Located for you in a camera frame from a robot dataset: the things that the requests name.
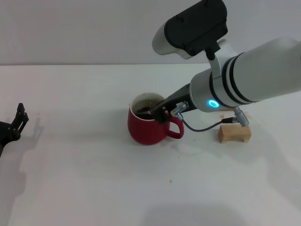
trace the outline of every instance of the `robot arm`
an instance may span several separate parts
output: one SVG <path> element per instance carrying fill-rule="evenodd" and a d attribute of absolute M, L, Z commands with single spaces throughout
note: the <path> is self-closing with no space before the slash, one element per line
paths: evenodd
<path fill-rule="evenodd" d="M 278 38 L 237 56 L 219 53 L 217 40 L 227 33 L 221 0 L 202 0 L 169 19 L 156 33 L 156 53 L 189 59 L 206 52 L 211 69 L 150 109 L 159 123 L 178 111 L 223 111 L 301 90 L 301 42 Z"/>

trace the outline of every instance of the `white wall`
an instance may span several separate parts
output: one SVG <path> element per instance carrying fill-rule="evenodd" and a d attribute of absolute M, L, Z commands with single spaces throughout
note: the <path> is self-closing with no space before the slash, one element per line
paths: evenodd
<path fill-rule="evenodd" d="M 1 0 L 0 64 L 199 63 L 158 56 L 157 29 L 197 0 Z M 301 40 L 300 0 L 224 0 L 226 38 L 246 51 L 278 36 Z"/>

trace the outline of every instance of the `white tabletop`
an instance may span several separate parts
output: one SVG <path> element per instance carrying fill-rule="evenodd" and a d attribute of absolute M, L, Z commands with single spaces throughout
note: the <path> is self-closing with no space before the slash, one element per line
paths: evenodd
<path fill-rule="evenodd" d="M 1 66 L 0 121 L 30 121 L 0 158 L 0 226 L 301 224 L 301 93 L 242 107 L 248 144 L 218 128 L 142 146 L 131 100 L 165 97 L 208 65 Z M 232 112 L 193 111 L 207 127 Z"/>

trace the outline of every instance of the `mug rim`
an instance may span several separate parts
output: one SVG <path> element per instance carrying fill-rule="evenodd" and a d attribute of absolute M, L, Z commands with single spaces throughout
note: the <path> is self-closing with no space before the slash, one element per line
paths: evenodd
<path fill-rule="evenodd" d="M 154 119 L 142 119 L 142 118 L 139 118 L 137 115 L 135 115 L 135 114 L 133 113 L 133 110 L 132 110 L 133 102 L 135 101 L 135 99 L 136 99 L 137 97 L 139 97 L 139 96 L 141 96 L 141 95 L 143 95 L 143 94 L 144 94 L 144 95 L 145 95 L 145 94 L 155 94 L 155 95 L 160 96 L 160 97 L 162 98 L 162 100 L 164 100 L 164 97 L 162 97 L 162 96 L 161 96 L 160 94 L 158 94 L 158 93 L 152 93 L 152 92 L 150 92 L 150 93 L 142 93 L 142 94 L 136 96 L 136 97 L 134 98 L 134 100 L 132 101 L 132 103 L 130 103 L 130 111 L 131 111 L 131 114 L 132 114 L 133 116 L 135 116 L 137 119 L 142 120 L 142 121 L 155 121 Z"/>

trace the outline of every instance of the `mug handle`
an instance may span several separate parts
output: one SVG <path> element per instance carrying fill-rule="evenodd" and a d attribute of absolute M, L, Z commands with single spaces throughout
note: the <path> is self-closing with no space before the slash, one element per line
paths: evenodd
<path fill-rule="evenodd" d="M 180 130 L 180 133 L 176 133 L 176 132 L 173 132 L 171 130 L 168 130 L 167 131 L 167 135 L 171 138 L 174 138 L 174 139 L 181 139 L 184 135 L 184 125 L 183 125 L 183 122 L 181 120 L 179 120 L 177 117 L 173 117 L 170 119 L 170 122 L 176 124 L 178 127 L 179 127 L 179 130 Z"/>

